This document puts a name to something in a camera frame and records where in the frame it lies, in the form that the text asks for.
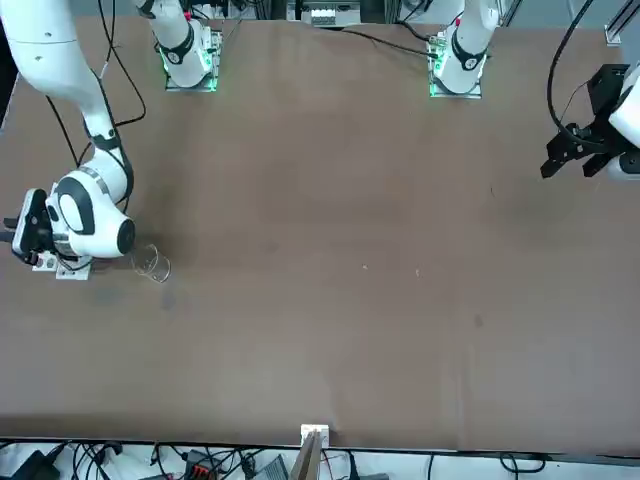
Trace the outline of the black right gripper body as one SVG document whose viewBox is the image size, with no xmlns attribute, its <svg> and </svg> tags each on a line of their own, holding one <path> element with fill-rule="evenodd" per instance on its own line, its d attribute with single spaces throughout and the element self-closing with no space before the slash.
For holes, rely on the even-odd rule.
<svg viewBox="0 0 640 480">
<path fill-rule="evenodd" d="M 43 189 L 26 192 L 14 230 L 14 254 L 25 264 L 35 266 L 41 253 L 54 251 L 53 230 Z"/>
</svg>

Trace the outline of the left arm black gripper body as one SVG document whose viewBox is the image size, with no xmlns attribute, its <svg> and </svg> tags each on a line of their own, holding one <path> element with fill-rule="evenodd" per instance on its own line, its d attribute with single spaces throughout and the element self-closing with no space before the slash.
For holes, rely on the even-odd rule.
<svg viewBox="0 0 640 480">
<path fill-rule="evenodd" d="M 629 64 L 604 64 L 587 82 L 587 90 L 593 112 L 588 125 L 588 140 L 604 146 L 625 146 L 627 141 L 610 124 L 609 117 L 622 92 Z"/>
</svg>

